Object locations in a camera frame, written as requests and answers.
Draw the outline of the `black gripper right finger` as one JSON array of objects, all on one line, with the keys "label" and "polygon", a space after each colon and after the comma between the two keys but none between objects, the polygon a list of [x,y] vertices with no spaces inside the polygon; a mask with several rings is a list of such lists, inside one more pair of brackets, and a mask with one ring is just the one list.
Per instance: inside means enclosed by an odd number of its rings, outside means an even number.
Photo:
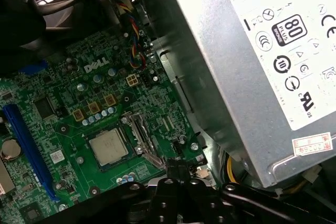
[{"label": "black gripper right finger", "polygon": [[289,205],[257,190],[234,183],[214,190],[180,165],[180,183],[203,223],[335,223],[335,218]]}]

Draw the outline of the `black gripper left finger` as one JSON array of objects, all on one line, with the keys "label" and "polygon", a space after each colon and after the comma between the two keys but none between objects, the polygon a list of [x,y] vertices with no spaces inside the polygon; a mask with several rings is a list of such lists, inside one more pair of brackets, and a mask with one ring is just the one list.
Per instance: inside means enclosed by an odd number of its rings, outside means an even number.
[{"label": "black gripper left finger", "polygon": [[128,182],[95,196],[79,223],[177,223],[181,159],[168,159],[166,177],[155,186]]}]

